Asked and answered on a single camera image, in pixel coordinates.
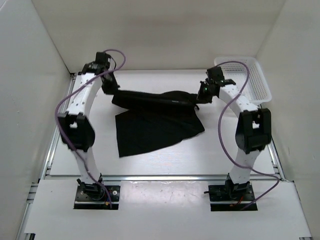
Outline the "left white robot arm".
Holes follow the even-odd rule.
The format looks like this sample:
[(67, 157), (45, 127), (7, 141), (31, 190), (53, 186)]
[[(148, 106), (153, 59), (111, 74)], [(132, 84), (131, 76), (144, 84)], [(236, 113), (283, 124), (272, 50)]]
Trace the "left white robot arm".
[(93, 200), (100, 200), (107, 193), (93, 154), (96, 135), (89, 114), (100, 89), (106, 95), (113, 95), (120, 87), (111, 69), (114, 59), (107, 52), (97, 52), (95, 60), (84, 65), (79, 88), (69, 96), (69, 107), (55, 114), (61, 140), (73, 153), (80, 172), (77, 182)]

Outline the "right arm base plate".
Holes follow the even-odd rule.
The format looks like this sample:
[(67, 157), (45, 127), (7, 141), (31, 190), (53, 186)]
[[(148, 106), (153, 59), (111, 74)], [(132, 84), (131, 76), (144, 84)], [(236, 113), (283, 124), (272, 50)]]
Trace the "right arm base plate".
[(257, 204), (254, 202), (255, 194), (251, 184), (246, 190), (240, 193), (228, 193), (224, 185), (209, 185), (204, 194), (209, 195), (211, 212), (239, 212), (257, 211)]

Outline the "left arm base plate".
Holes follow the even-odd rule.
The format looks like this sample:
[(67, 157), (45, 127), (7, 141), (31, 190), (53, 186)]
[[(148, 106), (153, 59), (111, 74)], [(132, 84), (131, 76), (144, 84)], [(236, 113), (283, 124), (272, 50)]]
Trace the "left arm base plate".
[(98, 195), (87, 193), (79, 185), (76, 190), (74, 205), (75, 210), (118, 210), (121, 186), (120, 185), (106, 185), (106, 189), (110, 195), (111, 204), (107, 194), (102, 191)]

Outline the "black shorts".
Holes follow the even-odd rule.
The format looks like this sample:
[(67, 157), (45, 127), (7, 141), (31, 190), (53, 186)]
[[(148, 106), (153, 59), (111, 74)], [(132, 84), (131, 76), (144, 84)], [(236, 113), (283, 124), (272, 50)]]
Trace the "black shorts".
[(205, 131), (196, 114), (195, 93), (120, 90), (113, 95), (111, 102), (126, 110), (115, 116), (121, 158), (170, 147)]

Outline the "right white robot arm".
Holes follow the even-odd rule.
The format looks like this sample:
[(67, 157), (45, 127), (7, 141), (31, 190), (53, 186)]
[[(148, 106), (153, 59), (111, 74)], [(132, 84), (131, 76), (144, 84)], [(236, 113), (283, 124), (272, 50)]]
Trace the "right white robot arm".
[(250, 185), (250, 175), (256, 159), (271, 142), (271, 112), (251, 103), (232, 79), (225, 79), (221, 67), (206, 70), (207, 78), (200, 83), (197, 102), (206, 104), (213, 97), (226, 103), (218, 119), (218, 138), (222, 140), (222, 118), (231, 109), (238, 119), (235, 142), (238, 147), (233, 167), (225, 181), (224, 193), (230, 200), (238, 199)]

